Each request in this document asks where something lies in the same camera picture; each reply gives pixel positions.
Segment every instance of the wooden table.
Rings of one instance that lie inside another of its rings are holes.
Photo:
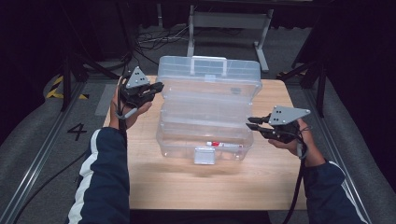
[[[253,100],[253,116],[263,117],[274,105],[292,106],[285,84],[263,80]],[[254,145],[243,161],[196,165],[191,159],[165,158],[156,140],[163,98],[128,130],[128,163],[132,209],[288,210],[300,160],[268,144],[254,132]],[[304,186],[296,209],[306,209]]]

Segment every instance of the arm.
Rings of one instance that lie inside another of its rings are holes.
[[[127,140],[118,130],[117,93],[118,89],[110,104],[108,127],[92,135],[86,160],[79,172],[80,182],[68,223],[130,223]],[[150,107],[151,103],[142,105],[126,120],[127,128],[133,126],[137,117]]]
[[[308,148],[304,163],[304,187],[309,223],[366,223],[342,186],[344,172],[335,163],[323,158],[307,124],[302,119],[298,122]],[[295,140],[288,144],[273,139],[268,142],[297,155]]]

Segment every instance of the box latch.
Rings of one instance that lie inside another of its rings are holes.
[[[210,164],[216,162],[216,150],[213,147],[196,147],[194,152],[195,164]]]

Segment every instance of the person's left hand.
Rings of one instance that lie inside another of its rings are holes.
[[[116,116],[116,111],[117,111],[117,103],[118,103],[118,95],[119,95],[119,87],[117,86],[116,91],[114,92],[113,95],[113,99],[111,100],[110,103],[110,123],[108,124],[108,127],[111,128],[115,128],[115,129],[119,129],[119,119]],[[125,115],[127,114],[129,111],[131,111],[131,108],[128,106],[124,107],[124,103],[122,101],[120,101],[121,105],[120,108],[123,108],[122,114]],[[126,120],[126,128],[129,129],[131,128],[134,123],[137,121],[137,117],[139,117],[139,115],[146,113],[149,108],[152,106],[151,102],[147,102],[145,104],[143,104],[142,106],[140,106],[140,108],[134,113],[132,114],[131,117],[129,117]]]

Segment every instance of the white stripe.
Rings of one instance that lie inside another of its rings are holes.
[[[341,169],[340,166],[338,166],[337,163],[333,162],[333,161],[329,161],[330,164],[335,165],[336,167],[338,167],[344,174],[344,176],[346,175],[346,173],[344,173],[343,169]],[[364,219],[364,217],[361,215],[361,211],[359,210],[358,206],[356,205],[355,200],[353,200],[353,198],[351,197],[351,195],[349,194],[349,191],[347,189],[347,183],[344,180],[343,184],[341,185],[341,187],[343,187],[344,192],[346,193],[346,197],[350,200],[350,202],[353,204],[353,206],[355,206],[356,209],[356,213],[358,214],[359,218],[361,219],[362,222],[367,223],[367,221]]]
[[[69,212],[69,223],[78,223],[82,220],[81,210],[84,206],[84,193],[90,187],[93,171],[91,165],[98,159],[98,149],[96,146],[96,138],[100,130],[96,130],[91,138],[91,156],[81,165],[79,174],[83,177],[75,196],[76,202],[73,204]]]

